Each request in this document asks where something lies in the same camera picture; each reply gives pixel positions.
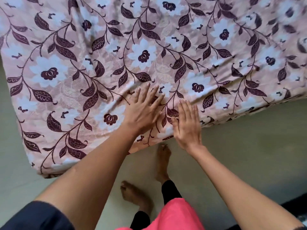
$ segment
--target bedsheet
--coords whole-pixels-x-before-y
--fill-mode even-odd
[[[31,166],[62,174],[124,119],[146,83],[173,135],[180,99],[203,127],[305,97],[307,0],[1,0],[0,48]]]

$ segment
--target dark blue sleeve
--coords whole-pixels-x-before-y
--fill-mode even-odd
[[[75,230],[67,217],[51,204],[33,201],[0,230]]]

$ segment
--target bare foot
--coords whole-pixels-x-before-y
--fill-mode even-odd
[[[169,179],[169,175],[167,174],[167,166],[169,165],[169,157],[171,156],[172,152],[168,148],[167,144],[160,144],[158,146],[157,151],[157,162],[156,162],[156,180],[161,182],[163,185]]]
[[[151,198],[148,197],[147,194],[145,194],[142,190],[126,181],[122,182],[120,190],[122,192],[122,197],[124,200],[139,206],[139,211],[143,211],[148,216],[150,216],[154,205]]]

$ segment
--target person's right arm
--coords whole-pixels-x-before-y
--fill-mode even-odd
[[[197,106],[178,105],[174,137],[202,167],[242,230],[294,230],[304,225],[291,213],[242,181],[215,159],[201,142]]]

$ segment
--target black leggings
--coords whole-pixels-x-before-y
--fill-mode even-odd
[[[167,180],[166,182],[163,183],[162,195],[163,195],[164,205],[174,198],[182,198],[174,182],[172,182],[171,180]],[[149,216],[143,211],[138,211],[133,218],[130,228],[132,228],[133,230],[141,230],[147,228],[149,224],[150,224]]]

